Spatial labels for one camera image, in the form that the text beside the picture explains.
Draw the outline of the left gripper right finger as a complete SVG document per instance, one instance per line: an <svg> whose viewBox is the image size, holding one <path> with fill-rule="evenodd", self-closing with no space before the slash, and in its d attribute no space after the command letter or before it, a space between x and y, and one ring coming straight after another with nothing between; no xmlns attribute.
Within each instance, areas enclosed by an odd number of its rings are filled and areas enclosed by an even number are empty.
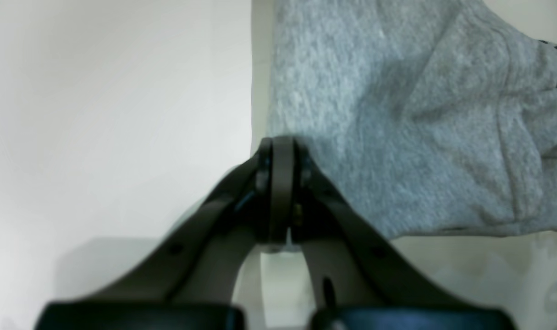
<svg viewBox="0 0 557 330"><path fill-rule="evenodd" d="M429 281L343 200L307 148L269 140L269 242L305 257L312 330L513 330L503 311Z"/></svg>

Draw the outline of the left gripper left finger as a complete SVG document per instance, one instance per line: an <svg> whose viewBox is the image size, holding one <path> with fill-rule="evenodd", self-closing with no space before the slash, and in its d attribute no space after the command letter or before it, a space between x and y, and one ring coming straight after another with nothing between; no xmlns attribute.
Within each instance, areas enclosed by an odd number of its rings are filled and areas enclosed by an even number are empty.
<svg viewBox="0 0 557 330"><path fill-rule="evenodd" d="M273 142L232 170L140 265L94 294L46 305L38 330L244 330L241 265L268 224Z"/></svg>

